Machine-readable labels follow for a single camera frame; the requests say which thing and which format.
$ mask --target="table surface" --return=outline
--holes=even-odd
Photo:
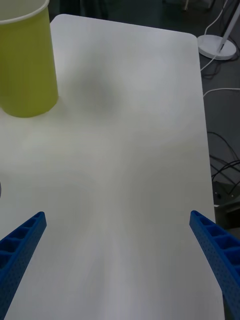
[[[197,40],[60,15],[59,101],[0,111],[0,236],[47,228],[6,320],[224,319],[190,227],[214,219]]]

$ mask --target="yellow paper cup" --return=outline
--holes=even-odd
[[[0,107],[33,117],[58,100],[49,0],[0,2]]]

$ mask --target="paper cup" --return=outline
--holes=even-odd
[[[49,111],[58,100],[49,0],[0,0],[0,107],[15,117]]]

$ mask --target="white table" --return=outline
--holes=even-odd
[[[70,15],[51,31],[57,105],[0,112],[0,237],[47,219],[5,319],[224,319],[189,227],[214,219],[196,38]]]

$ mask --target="white floor lamp base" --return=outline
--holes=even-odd
[[[217,54],[217,50],[220,46],[222,39],[223,38],[221,36],[212,34],[205,34],[199,36],[197,38],[199,53],[205,57],[213,59]],[[215,59],[229,60],[235,55],[236,51],[237,49],[235,45],[229,40],[227,40],[222,50],[217,54]]]

